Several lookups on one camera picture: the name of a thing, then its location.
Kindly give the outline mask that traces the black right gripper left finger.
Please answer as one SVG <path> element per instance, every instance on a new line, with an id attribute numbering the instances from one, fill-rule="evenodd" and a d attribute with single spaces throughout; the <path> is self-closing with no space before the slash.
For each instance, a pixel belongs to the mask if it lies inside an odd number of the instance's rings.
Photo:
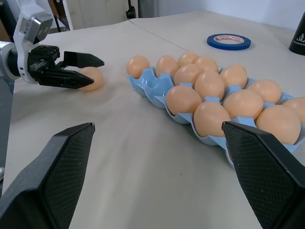
<path id="1" fill-rule="evenodd" d="M 49 140 L 0 197 L 0 229 L 69 229 L 94 132 L 84 123 Z"/>

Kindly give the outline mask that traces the black cup with white logo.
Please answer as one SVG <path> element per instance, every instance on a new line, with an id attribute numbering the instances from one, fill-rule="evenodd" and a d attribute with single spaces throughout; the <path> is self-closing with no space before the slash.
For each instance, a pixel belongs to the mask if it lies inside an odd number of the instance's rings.
<path id="1" fill-rule="evenodd" d="M 305 56 L 305 12 L 302 15 L 293 39 L 289 45 L 289 50 L 293 53 Z"/>

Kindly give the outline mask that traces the light blue egg tray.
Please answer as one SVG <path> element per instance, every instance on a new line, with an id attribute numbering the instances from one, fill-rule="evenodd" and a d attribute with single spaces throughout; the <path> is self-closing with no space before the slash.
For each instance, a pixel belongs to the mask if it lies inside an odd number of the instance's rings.
<path id="1" fill-rule="evenodd" d="M 174 121 L 180 124 L 187 124 L 187 125 L 190 124 L 192 126 L 193 132 L 201 142 L 210 146 L 221 147 L 225 152 L 229 164 L 231 165 L 232 168 L 234 168 L 234 165 L 232 163 L 232 160 L 228 152 L 225 137 L 216 137 L 216 136 L 200 137 L 195 130 L 192 113 L 178 113 L 177 115 L 171 114 L 165 101 L 166 94 L 172 87 L 174 87 L 170 73 L 162 73 L 161 77 L 158 78 L 155 75 L 155 68 L 150 67 L 148 69 L 143 70 L 142 75 L 139 79 L 135 79 L 131 75 L 128 75 L 126 78 L 129 80 L 132 88 L 136 91 L 136 93 L 138 93 L 142 97 L 147 97 L 150 100 L 150 102 L 156 107 L 161 109 L 166 109 L 167 113 Z M 207 97 L 204 98 L 203 101 L 216 102 L 222 105 L 224 100 L 230 94 L 240 90 L 241 87 L 239 85 L 228 85 L 225 88 L 224 99 L 222 101 L 217 97 Z M 286 102 L 287 100 L 293 98 L 294 98 L 293 96 L 282 92 L 278 103 L 275 104 L 275 103 L 264 102 L 264 109 L 273 105 L 280 105 Z M 254 119 L 250 117 L 238 116 L 232 119 L 232 121 L 237 122 L 239 124 L 256 127 L 254 123 Z M 305 141 L 305 124 L 301 124 L 301 132 L 297 141 L 293 145 L 288 145 L 288 144 L 283 144 L 283 145 L 290 153 L 293 153 L 299 147 L 299 145 L 304 141 Z"/>

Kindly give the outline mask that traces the brown egg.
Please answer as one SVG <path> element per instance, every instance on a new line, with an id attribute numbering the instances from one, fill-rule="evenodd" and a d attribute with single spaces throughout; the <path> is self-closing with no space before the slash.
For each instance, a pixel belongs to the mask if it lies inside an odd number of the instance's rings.
<path id="1" fill-rule="evenodd" d="M 282 88 L 280 85 L 277 82 L 268 79 L 257 80 L 250 84 L 247 89 L 260 94 L 262 99 L 268 103 L 276 104 L 282 95 Z"/>
<path id="2" fill-rule="evenodd" d="M 256 127 L 273 134 L 281 143 L 293 145 L 301 132 L 301 121 L 295 111 L 283 105 L 264 109 L 256 120 Z"/>
<path id="3" fill-rule="evenodd" d="M 194 87 L 198 76 L 202 73 L 202 69 L 196 64 L 188 64 L 180 67 L 174 75 L 174 85 L 180 83 L 191 83 Z"/>
<path id="4" fill-rule="evenodd" d="M 219 73 L 206 71 L 198 76 L 194 89 L 202 99 L 205 97 L 218 97 L 221 100 L 224 96 L 225 84 Z"/>
<path id="5" fill-rule="evenodd" d="M 169 55 L 162 56 L 158 60 L 156 67 L 155 67 L 157 77 L 160 77 L 160 75 L 162 73 L 169 73 L 171 75 L 171 77 L 174 77 L 177 70 L 178 70 L 177 61 Z"/>
<path id="6" fill-rule="evenodd" d="M 101 71 L 96 67 L 85 67 L 79 71 L 79 73 L 91 78 L 94 82 L 90 85 L 80 88 L 82 91 L 94 91 L 99 89 L 104 82 Z"/>
<path id="7" fill-rule="evenodd" d="M 216 61 L 208 55 L 198 57 L 194 64 L 200 68 L 201 73 L 204 73 L 206 71 L 214 71 L 217 73 L 219 72 L 219 68 Z"/>
<path id="8" fill-rule="evenodd" d="M 200 95 L 191 87 L 179 85 L 171 88 L 166 97 L 166 105 L 172 115 L 194 113 L 202 103 Z"/>
<path id="9" fill-rule="evenodd" d="M 225 87 L 229 85 L 240 86 L 244 89 L 247 83 L 248 74 L 246 69 L 240 64 L 233 64 L 226 67 L 220 76 L 224 81 Z"/>
<path id="10" fill-rule="evenodd" d="M 282 105 L 293 109 L 298 115 L 300 122 L 305 124 L 305 97 L 289 99 L 283 102 Z"/>
<path id="11" fill-rule="evenodd" d="M 142 71 L 150 67 L 150 63 L 144 56 L 137 55 L 132 57 L 126 66 L 126 71 L 135 79 L 139 79 Z"/>
<path id="12" fill-rule="evenodd" d="M 200 137 L 223 137 L 222 123 L 230 121 L 228 112 L 216 102 L 202 102 L 195 110 L 193 124 Z"/>
<path id="13" fill-rule="evenodd" d="M 225 99 L 223 107 L 231 119 L 238 116 L 256 119 L 263 110 L 264 101 L 260 94 L 243 89 L 230 94 Z"/>
<path id="14" fill-rule="evenodd" d="M 194 52 L 182 54 L 177 61 L 179 68 L 188 64 L 194 64 L 198 57 L 199 56 Z"/>

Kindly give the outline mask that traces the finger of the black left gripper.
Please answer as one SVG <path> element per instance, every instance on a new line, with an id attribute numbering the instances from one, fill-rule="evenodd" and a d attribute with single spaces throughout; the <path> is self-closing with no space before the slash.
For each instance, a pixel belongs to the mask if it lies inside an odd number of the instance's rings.
<path id="1" fill-rule="evenodd" d="M 69 51 L 64 52 L 63 63 L 71 67 L 101 67 L 105 65 L 104 61 L 92 54 Z"/>
<path id="2" fill-rule="evenodd" d="M 77 71 L 47 69 L 38 73 L 38 83 L 43 86 L 80 89 L 93 84 L 94 80 Z"/>

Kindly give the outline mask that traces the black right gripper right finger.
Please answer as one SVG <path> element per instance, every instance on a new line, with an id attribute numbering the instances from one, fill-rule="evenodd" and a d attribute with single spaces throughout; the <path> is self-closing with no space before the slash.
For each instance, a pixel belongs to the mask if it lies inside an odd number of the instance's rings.
<path id="1" fill-rule="evenodd" d="M 228 152 L 263 229 L 305 229 L 305 166 L 271 133 L 225 121 Z"/>

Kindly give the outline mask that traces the blue tape roll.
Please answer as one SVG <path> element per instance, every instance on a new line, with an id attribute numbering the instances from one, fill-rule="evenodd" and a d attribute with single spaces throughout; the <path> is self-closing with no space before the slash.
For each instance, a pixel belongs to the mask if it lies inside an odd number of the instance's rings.
<path id="1" fill-rule="evenodd" d="M 236 43 L 222 43 L 222 41 L 234 41 Z M 251 46 L 251 40 L 247 37 L 231 33 L 219 33 L 210 35 L 207 44 L 213 48 L 227 51 L 241 51 Z"/>

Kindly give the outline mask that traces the black stand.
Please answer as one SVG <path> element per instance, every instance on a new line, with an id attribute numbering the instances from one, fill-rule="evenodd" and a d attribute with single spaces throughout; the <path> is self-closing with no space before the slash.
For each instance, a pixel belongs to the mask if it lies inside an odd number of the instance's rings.
<path id="1" fill-rule="evenodd" d="M 126 11 L 127 19 L 135 19 L 139 17 L 139 0 L 127 0 L 128 9 Z"/>

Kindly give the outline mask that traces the dark metal shelf frame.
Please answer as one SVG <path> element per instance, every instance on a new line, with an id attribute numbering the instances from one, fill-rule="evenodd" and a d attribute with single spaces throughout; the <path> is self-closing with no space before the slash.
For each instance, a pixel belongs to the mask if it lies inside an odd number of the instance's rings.
<path id="1" fill-rule="evenodd" d="M 67 0 L 48 0 L 58 32 L 72 31 L 73 25 Z"/>

